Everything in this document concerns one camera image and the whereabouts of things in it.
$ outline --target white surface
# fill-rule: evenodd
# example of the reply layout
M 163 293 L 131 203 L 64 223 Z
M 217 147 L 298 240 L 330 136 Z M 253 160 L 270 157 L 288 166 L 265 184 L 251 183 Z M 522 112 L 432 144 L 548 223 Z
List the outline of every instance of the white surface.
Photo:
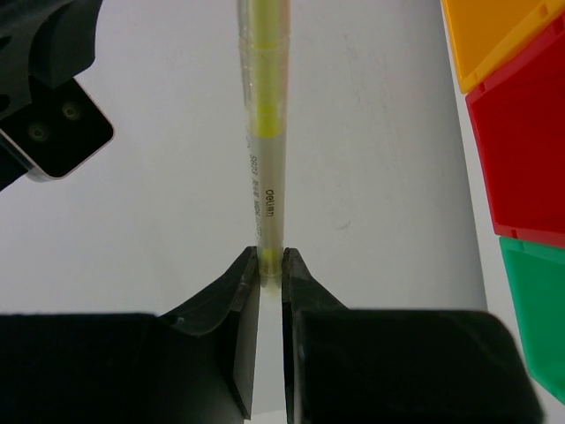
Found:
M 0 310 L 153 311 L 253 243 L 235 3 L 106 1 L 80 81 L 116 138 L 0 196 Z M 292 5 L 287 246 L 351 307 L 484 308 L 435 0 Z M 284 408 L 265 297 L 256 413 Z
M 494 234 L 488 200 L 486 198 L 485 180 L 478 159 L 478 150 L 473 135 L 465 96 L 461 94 L 453 66 L 451 48 L 449 58 L 456 91 L 457 110 L 463 135 L 465 161 L 469 173 L 471 199 L 475 223 L 477 226 L 478 249 L 485 279 L 486 302 L 488 310 L 497 315 L 510 329 L 518 345 L 521 346 L 514 304 L 510 294 L 506 270 L 502 261 L 499 237 Z M 565 422 L 565 407 L 541 386 L 534 382 L 538 389 L 539 398 L 546 413 L 546 424 L 562 424 Z

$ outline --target yellow highlighter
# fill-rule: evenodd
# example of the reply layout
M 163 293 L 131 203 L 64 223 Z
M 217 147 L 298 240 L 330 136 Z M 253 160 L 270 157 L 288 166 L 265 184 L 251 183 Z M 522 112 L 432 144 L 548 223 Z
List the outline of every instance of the yellow highlighter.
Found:
M 283 260 L 289 0 L 238 0 L 239 52 L 251 161 L 257 253 L 263 276 Z

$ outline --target red container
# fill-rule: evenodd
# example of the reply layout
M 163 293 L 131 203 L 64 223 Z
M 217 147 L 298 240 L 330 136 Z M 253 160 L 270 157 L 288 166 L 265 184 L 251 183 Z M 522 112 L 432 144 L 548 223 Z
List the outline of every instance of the red container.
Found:
M 565 14 L 467 95 L 494 231 L 565 247 Z

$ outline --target yellow bin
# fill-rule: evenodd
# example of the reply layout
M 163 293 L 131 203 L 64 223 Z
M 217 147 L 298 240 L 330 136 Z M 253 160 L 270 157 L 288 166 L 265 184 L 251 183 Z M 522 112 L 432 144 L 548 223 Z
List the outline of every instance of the yellow bin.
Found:
M 459 87 L 468 93 L 565 10 L 565 0 L 442 0 Z

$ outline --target storage bin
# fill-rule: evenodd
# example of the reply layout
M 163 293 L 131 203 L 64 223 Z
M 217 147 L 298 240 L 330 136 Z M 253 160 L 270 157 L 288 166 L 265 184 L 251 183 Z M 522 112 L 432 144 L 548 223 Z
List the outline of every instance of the storage bin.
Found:
M 565 403 L 565 250 L 501 238 L 531 376 Z
M 565 247 L 561 15 L 466 97 L 494 231 Z
M 565 11 L 565 0 L 442 0 L 459 79 L 468 93 Z

